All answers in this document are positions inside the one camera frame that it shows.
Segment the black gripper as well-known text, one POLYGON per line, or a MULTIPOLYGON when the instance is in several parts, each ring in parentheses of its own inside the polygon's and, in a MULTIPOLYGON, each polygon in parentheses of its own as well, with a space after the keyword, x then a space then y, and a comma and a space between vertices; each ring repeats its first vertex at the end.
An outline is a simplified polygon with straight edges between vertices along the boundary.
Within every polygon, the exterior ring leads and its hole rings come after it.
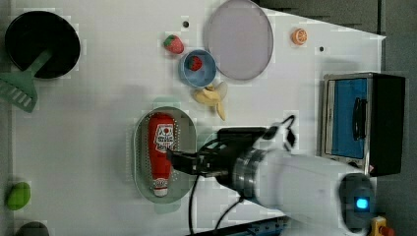
POLYGON ((232 174, 237 159, 249 151, 265 131, 263 127, 222 128, 198 151, 189 153, 168 149, 167 158, 173 161, 178 157, 178 170, 181 172, 225 178, 232 174))

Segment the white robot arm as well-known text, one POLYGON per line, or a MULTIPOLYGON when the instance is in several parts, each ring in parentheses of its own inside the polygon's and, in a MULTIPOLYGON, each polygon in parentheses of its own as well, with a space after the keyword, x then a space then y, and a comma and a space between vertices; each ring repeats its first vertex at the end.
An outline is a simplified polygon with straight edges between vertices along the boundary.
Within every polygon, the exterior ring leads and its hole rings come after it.
POLYGON ((281 146, 278 124, 222 128, 195 152, 169 149, 177 171, 213 177, 241 199, 318 227, 334 236, 360 236, 375 214, 374 186, 361 170, 281 146))

